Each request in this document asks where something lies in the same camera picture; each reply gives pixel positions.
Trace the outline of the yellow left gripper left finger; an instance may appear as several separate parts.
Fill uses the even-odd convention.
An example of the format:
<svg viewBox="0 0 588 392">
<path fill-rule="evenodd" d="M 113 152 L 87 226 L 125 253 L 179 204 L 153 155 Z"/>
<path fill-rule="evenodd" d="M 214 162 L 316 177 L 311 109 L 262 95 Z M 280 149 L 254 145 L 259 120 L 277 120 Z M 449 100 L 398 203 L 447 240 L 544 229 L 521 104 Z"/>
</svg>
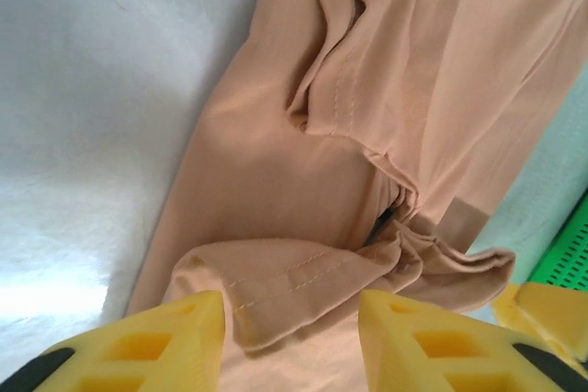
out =
<svg viewBox="0 0 588 392">
<path fill-rule="evenodd" d="M 225 335 L 222 296 L 204 291 L 59 342 L 4 391 L 214 391 Z"/>
</svg>

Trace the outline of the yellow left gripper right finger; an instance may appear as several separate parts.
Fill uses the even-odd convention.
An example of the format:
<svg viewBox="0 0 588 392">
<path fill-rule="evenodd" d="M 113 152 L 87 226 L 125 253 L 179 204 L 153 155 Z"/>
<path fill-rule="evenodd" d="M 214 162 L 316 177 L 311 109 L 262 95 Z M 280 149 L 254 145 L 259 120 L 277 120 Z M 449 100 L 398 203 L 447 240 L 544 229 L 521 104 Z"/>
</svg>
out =
<svg viewBox="0 0 588 392">
<path fill-rule="evenodd" d="M 586 378 L 548 346 L 379 290 L 360 295 L 358 328 L 371 391 L 584 391 Z"/>
</svg>

